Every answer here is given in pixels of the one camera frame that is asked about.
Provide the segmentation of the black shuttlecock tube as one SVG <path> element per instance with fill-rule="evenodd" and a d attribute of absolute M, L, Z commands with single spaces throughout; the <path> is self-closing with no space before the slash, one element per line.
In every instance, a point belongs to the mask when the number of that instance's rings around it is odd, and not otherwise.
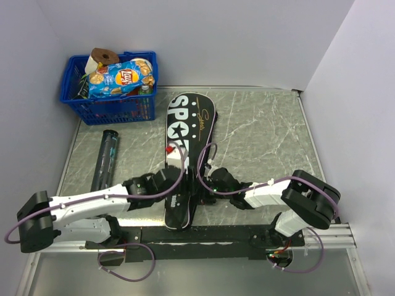
<path fill-rule="evenodd" d="M 103 131 L 90 191 L 100 191 L 111 187 L 115 171 L 115 159 L 119 134 L 112 129 Z"/>

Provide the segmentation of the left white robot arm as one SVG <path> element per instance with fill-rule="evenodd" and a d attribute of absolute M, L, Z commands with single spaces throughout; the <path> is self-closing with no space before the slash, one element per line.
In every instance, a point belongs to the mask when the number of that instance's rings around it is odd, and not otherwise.
<path fill-rule="evenodd" d="M 34 253 L 64 241 L 114 248 L 122 231 L 113 215 L 151 207 L 175 190 L 182 176 L 182 169 L 169 166 L 86 194 L 49 197 L 46 191 L 36 192 L 17 212 L 20 250 Z"/>

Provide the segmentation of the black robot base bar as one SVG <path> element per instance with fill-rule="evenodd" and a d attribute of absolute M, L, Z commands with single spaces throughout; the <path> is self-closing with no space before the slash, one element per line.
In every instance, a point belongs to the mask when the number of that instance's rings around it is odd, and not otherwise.
<path fill-rule="evenodd" d="M 117 244 L 129 243 L 125 247 L 127 263 L 151 258 L 150 253 L 137 244 L 147 245 L 157 260 L 248 258 L 266 259 L 266 251 L 305 246 L 302 231 L 287 238 L 269 225 L 220 225 L 192 226 L 181 232 L 168 231 L 163 226 L 122 227 L 122 236 L 117 242 L 86 242 L 88 250 L 118 248 Z"/>

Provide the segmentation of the black SPORT racket bag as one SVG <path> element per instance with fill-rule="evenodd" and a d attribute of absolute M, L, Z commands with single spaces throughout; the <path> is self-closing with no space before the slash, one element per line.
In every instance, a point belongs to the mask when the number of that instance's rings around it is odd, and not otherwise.
<path fill-rule="evenodd" d="M 182 231 L 192 223 L 204 190 L 198 179 L 204 166 L 198 164 L 198 158 L 212 140 L 216 120 L 215 104 L 204 94 L 180 94 L 167 107 L 165 145 L 177 143 L 185 160 L 182 180 L 165 198 L 164 223 L 169 231 Z"/>

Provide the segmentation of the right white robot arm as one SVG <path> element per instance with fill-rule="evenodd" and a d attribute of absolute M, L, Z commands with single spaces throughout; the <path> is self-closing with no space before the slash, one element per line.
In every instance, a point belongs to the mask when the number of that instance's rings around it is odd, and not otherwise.
<path fill-rule="evenodd" d="M 313 227 L 326 230 L 339 216 L 340 192 L 304 170 L 265 183 L 243 183 L 226 168 L 211 167 L 206 178 L 197 178 L 213 195 L 227 198 L 240 210 L 287 206 L 271 223 L 270 240 L 284 245 L 295 233 Z"/>

